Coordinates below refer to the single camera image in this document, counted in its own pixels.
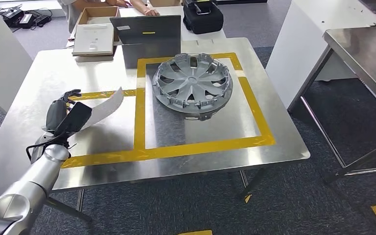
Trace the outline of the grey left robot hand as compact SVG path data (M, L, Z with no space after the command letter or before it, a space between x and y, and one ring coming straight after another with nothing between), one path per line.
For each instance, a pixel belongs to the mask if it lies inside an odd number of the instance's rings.
M59 124L67 116L71 107L68 104L74 105L76 102L71 97L81 97L80 89L73 89L65 92L60 98L53 101L47 111L46 125L43 128L46 132L54 133Z

